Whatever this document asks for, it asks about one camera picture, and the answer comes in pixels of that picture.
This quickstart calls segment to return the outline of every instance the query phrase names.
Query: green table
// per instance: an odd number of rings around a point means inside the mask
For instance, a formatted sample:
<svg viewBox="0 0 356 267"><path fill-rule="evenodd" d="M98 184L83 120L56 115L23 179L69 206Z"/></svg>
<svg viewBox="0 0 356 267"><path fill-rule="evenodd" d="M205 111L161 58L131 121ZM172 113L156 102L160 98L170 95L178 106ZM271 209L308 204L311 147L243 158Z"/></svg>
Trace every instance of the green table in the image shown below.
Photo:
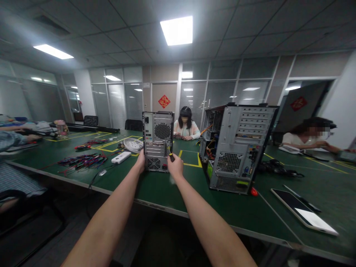
<svg viewBox="0 0 356 267"><path fill-rule="evenodd" d="M68 139L53 141L44 140L33 149L13 156L10 164L35 171L50 177L64 180L83 187L88 187L97 170L89 169L74 172L64 177L60 171L65 167L56 163L64 157L101 152L109 156L117 149L120 140L136 136L141 132L121 131L121 133L72 133ZM109 139L116 137L104 145L93 146L89 151L77 152L74 147L94 138ZM241 234L302 250L339 262L352 263L355 247L355 199L356 168L341 163L323 163L312 161L286 152L275 147L266 150L269 158L277 158L286 168L303 173L305 178L290 179L275 175L258 174L255 188L257 197L215 191L208 184L198 159L199 146L196 141L175 140L173 152L184 160L184 176L199 194ZM111 165L111 158L104 164ZM120 184L130 168L134 165L137 155L132 155L122 164L110 169L102 177L98 177L93 189L106 194ZM337 232L338 237L319 233L304 227L285 206L270 192L271 188L283 189L286 184L303 195L323 212L320 217L325 219ZM147 172L139 181L135 201L150 207L173 214L188 217L183 199L177 186L169 174Z"/></svg>

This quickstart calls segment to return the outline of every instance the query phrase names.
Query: fluorescent light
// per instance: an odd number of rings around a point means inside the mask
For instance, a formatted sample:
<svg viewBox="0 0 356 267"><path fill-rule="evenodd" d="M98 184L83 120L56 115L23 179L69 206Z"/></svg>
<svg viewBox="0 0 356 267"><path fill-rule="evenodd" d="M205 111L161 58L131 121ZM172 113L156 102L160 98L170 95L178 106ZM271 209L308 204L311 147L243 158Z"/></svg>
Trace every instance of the fluorescent light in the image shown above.
<svg viewBox="0 0 356 267"><path fill-rule="evenodd" d="M45 52L47 54L50 54L52 56L55 56L57 58L60 59L69 59L69 58L73 58L71 55L62 52L61 50L58 50L57 48L54 48L52 46L49 46L47 44L42 44L40 46L34 46L34 48L41 50L42 52Z"/></svg>
<svg viewBox="0 0 356 267"><path fill-rule="evenodd" d="M161 22L167 45L183 45L193 42L193 16Z"/></svg>
<svg viewBox="0 0 356 267"><path fill-rule="evenodd" d="M291 86L291 87L286 88L286 91L291 91L291 90L298 89L298 88L300 88L300 86Z"/></svg>
<svg viewBox="0 0 356 267"><path fill-rule="evenodd" d="M246 89L243 89L243 91L255 91L257 89L260 89L261 87L249 87L249 88L246 88Z"/></svg>
<svg viewBox="0 0 356 267"><path fill-rule="evenodd" d="M193 78L193 72L182 72L182 79Z"/></svg>
<svg viewBox="0 0 356 267"><path fill-rule="evenodd" d="M105 78L109 79L109 80L113 80L113 81L118 81L120 80L119 78L116 78L115 76L112 76L112 75L106 75L104 76Z"/></svg>

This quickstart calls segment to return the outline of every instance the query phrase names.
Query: red decoration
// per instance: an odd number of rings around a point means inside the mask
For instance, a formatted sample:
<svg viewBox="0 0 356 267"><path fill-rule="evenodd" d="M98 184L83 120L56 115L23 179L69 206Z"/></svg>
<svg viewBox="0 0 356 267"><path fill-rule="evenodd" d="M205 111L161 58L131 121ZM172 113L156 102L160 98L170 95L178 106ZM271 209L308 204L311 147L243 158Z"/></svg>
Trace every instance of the red decoration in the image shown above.
<svg viewBox="0 0 356 267"><path fill-rule="evenodd" d="M304 97L301 96L297 100L295 100L292 104L290 104L290 106L292 107L292 109L294 111L298 111L299 109L301 109L302 107L304 107L307 104L308 104L308 102L305 100Z"/></svg>
<svg viewBox="0 0 356 267"><path fill-rule="evenodd" d="M166 95L163 95L161 97L160 100L158 100L158 103L163 107L165 108L166 106L168 106L170 104L170 100L168 99L168 97Z"/></svg>

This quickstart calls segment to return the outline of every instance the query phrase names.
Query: computer tower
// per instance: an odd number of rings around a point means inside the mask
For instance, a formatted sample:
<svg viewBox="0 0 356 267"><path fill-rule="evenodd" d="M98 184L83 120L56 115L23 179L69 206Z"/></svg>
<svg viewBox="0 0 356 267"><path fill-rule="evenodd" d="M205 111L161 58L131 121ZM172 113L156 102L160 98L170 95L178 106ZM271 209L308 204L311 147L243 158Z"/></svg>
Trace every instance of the computer tower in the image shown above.
<svg viewBox="0 0 356 267"><path fill-rule="evenodd" d="M261 104L207 109L204 113L199 158L209 188L249 194L278 107Z"/></svg>
<svg viewBox="0 0 356 267"><path fill-rule="evenodd" d="M167 156L173 150L173 112L142 112L145 169L168 172Z"/></svg>

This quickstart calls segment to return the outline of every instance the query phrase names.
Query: black chair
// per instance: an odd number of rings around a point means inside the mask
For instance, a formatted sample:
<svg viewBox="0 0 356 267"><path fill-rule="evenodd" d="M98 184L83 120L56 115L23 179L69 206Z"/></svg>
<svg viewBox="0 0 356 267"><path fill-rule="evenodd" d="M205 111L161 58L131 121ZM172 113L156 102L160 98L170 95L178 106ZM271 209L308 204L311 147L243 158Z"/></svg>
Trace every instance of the black chair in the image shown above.
<svg viewBox="0 0 356 267"><path fill-rule="evenodd" d="M61 225L55 232L16 264L16 267L18 267L28 261L55 236L60 234L66 228L66 220L53 203L55 192L51 189L47 190L42 195L32 196L30 198L27 198L26 194L19 190L6 190L0 192L0 200L4 200L8 197L17 199L17 202L7 211L0 214L0 238L15 232L21 226L25 225L26 222L37 218L42 214L45 206L48 206L61 222Z"/></svg>
<svg viewBox="0 0 356 267"><path fill-rule="evenodd" d="M84 116L83 125L85 126L98 126L99 125L99 118L97 116Z"/></svg>
<svg viewBox="0 0 356 267"><path fill-rule="evenodd" d="M139 121L139 120L126 120L126 122L125 122L125 130L142 132L142 121Z"/></svg>

